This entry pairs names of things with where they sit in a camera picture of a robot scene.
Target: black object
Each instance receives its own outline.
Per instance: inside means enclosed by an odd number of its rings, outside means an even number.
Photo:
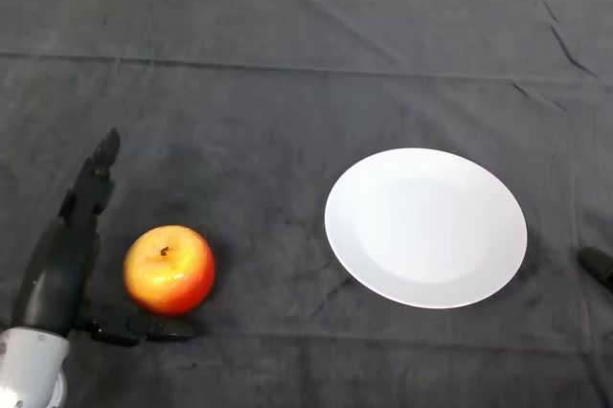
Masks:
[[[135,310],[132,306],[94,305],[81,307],[75,329],[90,332],[92,339],[120,346],[148,341],[187,341],[195,337],[192,325]]]
[[[11,327],[41,329],[64,337],[72,328],[85,329],[99,341],[128,346],[145,339],[181,341],[194,337],[188,324],[132,307],[81,305],[85,283],[100,251],[98,215],[113,192],[110,167],[119,147],[119,133],[113,128],[85,160],[58,216],[34,249]]]
[[[587,247],[579,251],[579,263],[598,282],[613,292],[613,257],[597,248]]]
[[[97,217],[113,192],[110,167],[119,147],[119,133],[113,128],[85,160],[58,216],[34,249],[12,312],[12,327],[32,327],[60,336],[72,328],[100,250]]]

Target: white plate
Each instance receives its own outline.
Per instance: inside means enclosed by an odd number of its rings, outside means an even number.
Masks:
[[[489,171],[434,149],[368,157],[326,204],[336,257],[381,296],[446,308],[481,301],[517,272],[528,240],[511,192]]]

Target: gray cloth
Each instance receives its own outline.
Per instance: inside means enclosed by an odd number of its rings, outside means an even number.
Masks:
[[[186,344],[72,335],[69,407],[610,407],[613,0],[0,0],[0,320],[112,125],[124,140],[88,297],[128,301],[131,242],[213,245]],[[387,301],[323,227],[330,187],[393,147],[496,174],[529,246],[493,297]]]

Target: apple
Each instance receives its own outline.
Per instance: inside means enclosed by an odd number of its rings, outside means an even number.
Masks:
[[[197,232],[162,226],[140,236],[125,257],[127,292],[140,306],[179,315],[207,296],[215,278],[211,248]]]

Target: robotic arm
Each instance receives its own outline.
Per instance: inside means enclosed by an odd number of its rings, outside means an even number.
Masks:
[[[66,381],[61,365],[72,328],[94,339],[132,346],[145,339],[179,341],[193,328],[130,307],[83,305],[85,284],[100,249],[98,216],[113,192],[110,167],[120,147],[112,129],[85,160],[75,186],[44,232],[0,334],[0,408],[61,408]]]

